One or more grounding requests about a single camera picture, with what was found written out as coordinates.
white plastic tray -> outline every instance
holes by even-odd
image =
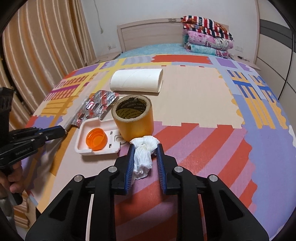
[[[99,151],[93,151],[90,149],[85,141],[87,134],[94,128],[103,129],[108,137],[106,146]],[[120,144],[124,144],[125,142],[126,141],[121,137],[113,119],[100,120],[96,117],[84,121],[80,126],[75,143],[75,151],[83,156],[117,153],[120,150]]]

orange bottle cap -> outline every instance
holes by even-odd
[[[101,128],[91,130],[86,136],[86,144],[93,151],[102,150],[107,144],[108,138]]]

metal screw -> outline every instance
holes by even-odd
[[[212,182],[217,182],[218,181],[218,177],[216,175],[210,175],[209,179],[212,181]]]
[[[174,168],[175,172],[182,172],[184,169],[183,167],[177,166]]]
[[[111,166],[111,167],[108,168],[108,171],[109,172],[116,172],[117,171],[117,167]]]
[[[81,175],[77,175],[74,177],[74,181],[76,182],[80,182],[82,180],[82,176]]]

bed headboard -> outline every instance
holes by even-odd
[[[117,26],[122,52],[146,45],[183,43],[180,18],[160,18]]]

light blue bedding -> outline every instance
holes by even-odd
[[[153,55],[153,54],[186,54],[186,55],[203,55],[207,54],[187,52],[182,44],[156,44],[148,45],[141,48],[129,50],[122,53],[118,58],[127,58],[140,55]]]

